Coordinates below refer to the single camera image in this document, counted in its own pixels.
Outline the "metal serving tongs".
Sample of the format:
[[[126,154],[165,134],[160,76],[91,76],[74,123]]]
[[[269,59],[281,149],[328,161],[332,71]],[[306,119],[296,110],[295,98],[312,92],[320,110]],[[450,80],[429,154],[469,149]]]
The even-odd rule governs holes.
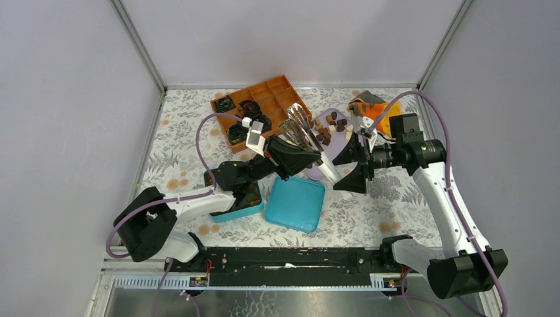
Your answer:
[[[291,143],[298,145],[304,150],[318,151],[320,158],[314,162],[314,165],[333,184],[341,180],[335,166],[328,158],[317,137],[313,134],[303,106],[299,103],[293,103],[287,108],[287,116],[288,118],[279,125],[282,134]]]

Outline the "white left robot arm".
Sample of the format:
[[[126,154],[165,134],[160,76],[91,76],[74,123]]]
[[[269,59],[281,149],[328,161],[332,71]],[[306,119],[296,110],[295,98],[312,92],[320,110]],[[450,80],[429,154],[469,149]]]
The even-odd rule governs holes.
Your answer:
[[[202,215],[237,212],[248,203],[257,181],[271,174],[288,180],[320,157],[317,150],[271,136],[264,140],[262,154],[246,161],[224,161],[216,172],[209,172],[210,186],[174,197],[156,187],[143,190],[114,220],[108,240],[118,235],[127,250],[123,256],[134,262],[162,255],[197,271],[205,254],[192,235],[178,232],[179,224]]]

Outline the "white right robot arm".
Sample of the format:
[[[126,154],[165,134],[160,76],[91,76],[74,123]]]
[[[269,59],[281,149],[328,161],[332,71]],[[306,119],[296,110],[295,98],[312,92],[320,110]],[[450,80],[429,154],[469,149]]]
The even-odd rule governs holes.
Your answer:
[[[381,268],[395,272],[405,265],[415,270],[440,299],[495,287],[495,279],[505,270],[508,258],[504,250],[491,247],[454,189],[454,176],[442,142],[424,138],[416,114],[389,119],[395,138],[390,145],[376,145],[378,132],[372,128],[371,118],[353,116],[352,120],[350,140],[333,163],[357,165],[333,188],[365,194],[376,169],[402,167],[423,194],[442,241],[442,252],[438,253],[406,234],[384,238],[378,255]]]

